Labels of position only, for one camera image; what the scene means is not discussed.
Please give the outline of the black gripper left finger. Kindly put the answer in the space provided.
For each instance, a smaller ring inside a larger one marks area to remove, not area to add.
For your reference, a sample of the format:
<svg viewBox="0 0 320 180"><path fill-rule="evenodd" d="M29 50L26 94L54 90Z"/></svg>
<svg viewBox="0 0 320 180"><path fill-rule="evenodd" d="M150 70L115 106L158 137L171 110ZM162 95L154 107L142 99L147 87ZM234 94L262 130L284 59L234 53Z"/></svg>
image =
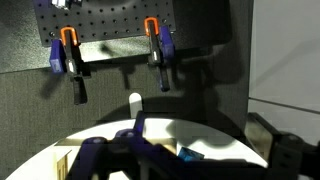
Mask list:
<svg viewBox="0 0 320 180"><path fill-rule="evenodd" d="M117 171L123 171L133 180L186 178L183 160L143 137L145 121L146 114L139 111L134 126L117 131L112 140L85 139L65 180L109 180Z"/></svg>

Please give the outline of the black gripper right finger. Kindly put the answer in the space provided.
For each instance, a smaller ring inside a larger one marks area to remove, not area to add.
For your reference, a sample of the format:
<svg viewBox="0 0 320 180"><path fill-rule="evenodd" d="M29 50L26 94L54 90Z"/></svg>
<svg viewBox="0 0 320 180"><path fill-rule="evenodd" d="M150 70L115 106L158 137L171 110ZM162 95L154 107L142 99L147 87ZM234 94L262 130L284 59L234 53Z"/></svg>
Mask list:
<svg viewBox="0 0 320 180"><path fill-rule="evenodd" d="M320 180L320 146L293 133L277 130L258 113L247 119L247 140L267 162L264 180L298 180L299 175Z"/></svg>

